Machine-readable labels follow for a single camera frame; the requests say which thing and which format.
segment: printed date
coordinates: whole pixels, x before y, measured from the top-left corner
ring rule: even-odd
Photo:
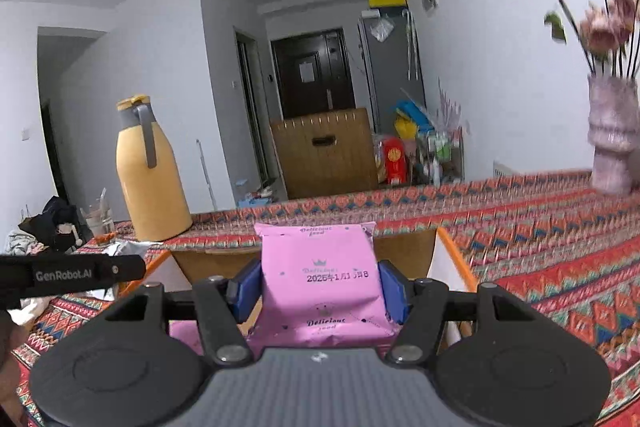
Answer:
[[[369,277],[369,272],[366,270],[355,271],[353,273],[322,273],[318,275],[307,275],[307,282],[328,282],[328,281],[348,281],[351,279],[362,279],[363,277]]]

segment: white bottle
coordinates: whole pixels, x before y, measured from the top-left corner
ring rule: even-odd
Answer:
[[[431,163],[431,178],[433,179],[433,186],[440,187],[440,164],[436,157],[433,158]]]

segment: refrigerator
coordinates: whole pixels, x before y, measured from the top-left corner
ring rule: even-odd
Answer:
[[[396,135],[396,104],[406,100],[404,89],[415,103],[424,103],[424,84],[418,63],[418,79],[415,78],[415,52],[412,39],[407,39],[407,19],[402,12],[407,8],[395,8],[383,12],[394,24],[393,31],[380,42],[371,33],[380,17],[361,18],[358,24],[362,58],[367,73],[369,96],[371,99],[374,132]]]

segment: pink vase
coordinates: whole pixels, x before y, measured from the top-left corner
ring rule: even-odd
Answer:
[[[628,157],[638,147],[638,90],[626,78],[589,77],[589,143],[595,147],[591,185],[607,194],[628,194]]]

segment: red package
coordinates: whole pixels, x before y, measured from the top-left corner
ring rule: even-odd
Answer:
[[[386,182],[390,185],[406,183],[406,160],[402,140],[385,138],[382,148],[385,154]]]

